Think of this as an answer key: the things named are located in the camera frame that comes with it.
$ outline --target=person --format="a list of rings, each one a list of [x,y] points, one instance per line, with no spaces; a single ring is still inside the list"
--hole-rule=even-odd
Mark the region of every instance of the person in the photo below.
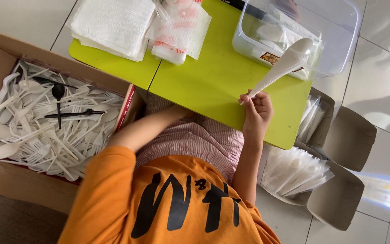
[[[254,205],[274,110],[265,92],[242,101],[239,132],[149,94],[87,166],[58,242],[279,244]]]

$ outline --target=tissue paper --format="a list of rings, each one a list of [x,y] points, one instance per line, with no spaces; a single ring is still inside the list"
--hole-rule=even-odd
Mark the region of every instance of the tissue paper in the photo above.
[[[151,0],[84,0],[70,28],[81,44],[139,61],[154,13]]]
[[[166,1],[162,5],[170,19],[164,22],[156,17],[146,37],[198,59],[211,17],[193,0]]]

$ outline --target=white tile floor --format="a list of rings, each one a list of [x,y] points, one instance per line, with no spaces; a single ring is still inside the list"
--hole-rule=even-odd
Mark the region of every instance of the white tile floor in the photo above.
[[[63,24],[80,1],[0,0],[0,32],[70,58],[72,38]],[[354,57],[343,74],[313,86],[378,127],[371,155],[356,173],[366,185],[364,196],[344,232],[257,188],[256,205],[284,244],[390,244],[390,0],[353,1],[364,14]]]

